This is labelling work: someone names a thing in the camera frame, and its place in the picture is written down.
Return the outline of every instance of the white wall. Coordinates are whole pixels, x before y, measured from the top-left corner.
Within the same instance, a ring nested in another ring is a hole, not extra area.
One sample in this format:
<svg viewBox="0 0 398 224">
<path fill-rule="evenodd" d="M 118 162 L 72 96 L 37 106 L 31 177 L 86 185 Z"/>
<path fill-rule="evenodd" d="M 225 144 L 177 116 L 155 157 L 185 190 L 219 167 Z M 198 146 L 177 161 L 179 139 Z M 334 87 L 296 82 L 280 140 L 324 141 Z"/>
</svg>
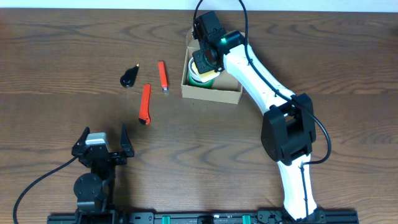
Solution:
<svg viewBox="0 0 398 224">
<path fill-rule="evenodd" d="M 0 0 L 0 7 L 195 9 L 198 0 Z M 248 10 L 398 12 L 398 0 L 244 0 Z M 200 9 L 241 10 L 238 0 L 204 0 Z"/>
</svg>

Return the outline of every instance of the open box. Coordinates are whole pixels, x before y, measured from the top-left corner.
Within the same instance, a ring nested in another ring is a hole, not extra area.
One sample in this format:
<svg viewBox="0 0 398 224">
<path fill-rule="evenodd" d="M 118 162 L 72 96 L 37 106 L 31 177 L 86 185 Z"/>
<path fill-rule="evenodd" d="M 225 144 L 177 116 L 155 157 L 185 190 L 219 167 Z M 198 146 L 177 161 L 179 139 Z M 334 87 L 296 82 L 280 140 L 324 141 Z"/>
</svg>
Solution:
<svg viewBox="0 0 398 224">
<path fill-rule="evenodd" d="M 222 103 L 238 104 L 242 95 L 242 85 L 226 70 L 215 78 L 211 89 L 190 86 L 188 83 L 188 63 L 192 52 L 200 50 L 199 41 L 192 37 L 192 29 L 187 33 L 187 50 L 185 52 L 184 69 L 182 72 L 181 92 L 182 97 L 198 100 L 210 100 Z"/>
</svg>

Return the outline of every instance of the table surface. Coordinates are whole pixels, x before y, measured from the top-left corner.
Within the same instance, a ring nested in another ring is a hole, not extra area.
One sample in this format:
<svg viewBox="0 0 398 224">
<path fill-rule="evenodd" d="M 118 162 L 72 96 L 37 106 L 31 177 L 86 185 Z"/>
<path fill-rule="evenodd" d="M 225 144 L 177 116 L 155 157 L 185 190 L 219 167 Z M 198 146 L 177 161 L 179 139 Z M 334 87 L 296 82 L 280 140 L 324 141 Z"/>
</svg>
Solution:
<svg viewBox="0 0 398 224">
<path fill-rule="evenodd" d="M 244 30 L 242 12 L 217 12 Z M 127 124 L 136 156 L 117 168 L 116 203 L 158 212 L 281 207 L 278 167 L 259 136 L 262 115 L 247 93 L 238 105 L 181 97 L 192 11 L 0 9 L 0 223 L 19 194 L 72 158 L 86 126 L 118 151 Z M 330 133 L 329 160 L 311 166 L 323 208 L 354 208 L 361 223 L 398 222 L 398 14 L 249 12 L 249 40 L 287 88 L 306 92 Z M 170 95 L 160 88 L 164 60 Z M 140 63 L 136 85 L 119 83 Z M 138 122 L 152 84 L 152 122 Z M 317 130 L 313 159 L 326 153 Z M 76 209 L 75 161 L 22 200 L 21 223 Z"/>
</svg>

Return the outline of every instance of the green clip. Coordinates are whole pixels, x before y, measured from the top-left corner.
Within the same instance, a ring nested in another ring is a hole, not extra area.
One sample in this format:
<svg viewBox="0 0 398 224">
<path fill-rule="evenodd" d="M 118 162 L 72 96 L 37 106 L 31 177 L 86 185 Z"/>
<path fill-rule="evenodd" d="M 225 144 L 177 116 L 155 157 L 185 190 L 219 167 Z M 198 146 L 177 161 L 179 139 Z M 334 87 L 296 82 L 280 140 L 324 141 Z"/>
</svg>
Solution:
<svg viewBox="0 0 398 224">
<path fill-rule="evenodd" d="M 162 224 L 170 224 L 170 217 L 162 217 Z"/>
<path fill-rule="evenodd" d="M 251 224 L 250 215 L 243 215 L 243 224 Z"/>
</svg>

